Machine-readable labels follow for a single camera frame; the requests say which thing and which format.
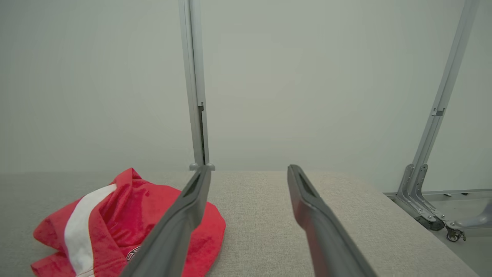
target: red cloth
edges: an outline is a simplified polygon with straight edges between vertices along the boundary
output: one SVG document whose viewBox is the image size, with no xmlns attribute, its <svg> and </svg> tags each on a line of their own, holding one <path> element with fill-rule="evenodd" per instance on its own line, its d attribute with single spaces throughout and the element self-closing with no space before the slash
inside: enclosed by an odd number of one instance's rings
<svg viewBox="0 0 492 277">
<path fill-rule="evenodd" d="M 31 265 L 38 277 L 117 277 L 180 191 L 143 180 L 130 168 L 114 181 L 44 219 L 34 238 L 58 250 Z M 208 203 L 191 234 L 183 276 L 205 276 L 225 221 Z"/>
</svg>

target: white wall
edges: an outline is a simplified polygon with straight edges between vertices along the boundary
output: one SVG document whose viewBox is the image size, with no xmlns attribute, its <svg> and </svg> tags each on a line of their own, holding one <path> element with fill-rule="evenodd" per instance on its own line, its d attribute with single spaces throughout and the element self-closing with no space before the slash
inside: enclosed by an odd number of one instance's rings
<svg viewBox="0 0 492 277">
<path fill-rule="evenodd" d="M 492 1 L 480 1 L 424 190 L 492 188 Z"/>
<path fill-rule="evenodd" d="M 333 170 L 394 192 L 463 0 L 202 2 L 217 170 Z"/>
<path fill-rule="evenodd" d="M 2 1 L 0 172 L 187 170 L 178 2 Z"/>
</svg>

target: floor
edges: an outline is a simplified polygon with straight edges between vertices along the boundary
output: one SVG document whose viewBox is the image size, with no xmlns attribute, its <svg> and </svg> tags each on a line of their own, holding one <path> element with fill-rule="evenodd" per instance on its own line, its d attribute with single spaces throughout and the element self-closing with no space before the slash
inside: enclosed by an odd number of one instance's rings
<svg viewBox="0 0 492 277">
<path fill-rule="evenodd" d="M 492 192 L 469 193 L 467 196 L 458 193 L 452 194 L 451 197 L 436 194 L 425 197 L 445 214 L 446 218 L 456 220 L 480 214 L 489 200 L 492 200 Z M 457 242 L 448 241 L 446 229 L 431 232 L 479 276 L 492 276 L 492 229 L 467 230 L 465 242 L 462 239 Z"/>
</svg>

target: white stripe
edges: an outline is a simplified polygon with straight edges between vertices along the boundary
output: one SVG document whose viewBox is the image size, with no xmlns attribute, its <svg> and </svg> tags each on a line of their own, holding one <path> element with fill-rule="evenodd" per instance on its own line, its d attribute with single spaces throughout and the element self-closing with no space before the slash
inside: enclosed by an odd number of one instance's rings
<svg viewBox="0 0 492 277">
<path fill-rule="evenodd" d="M 89 216 L 97 204 L 116 190 L 116 184 L 105 186 L 84 196 L 65 226 L 65 245 L 76 276 L 94 275 L 94 254 L 89 236 Z"/>
</svg>

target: printed logo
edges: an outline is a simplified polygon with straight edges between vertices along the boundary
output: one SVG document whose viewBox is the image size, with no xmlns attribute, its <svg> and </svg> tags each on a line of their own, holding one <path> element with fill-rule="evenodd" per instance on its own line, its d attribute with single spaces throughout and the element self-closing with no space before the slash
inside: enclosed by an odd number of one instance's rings
<svg viewBox="0 0 492 277">
<path fill-rule="evenodd" d="M 133 256 L 135 256 L 135 254 L 140 251 L 140 246 L 133 249 L 132 251 L 130 251 L 130 253 L 128 253 L 128 255 L 126 256 L 126 261 L 129 262 L 131 260 L 131 258 L 133 258 Z"/>
</svg>

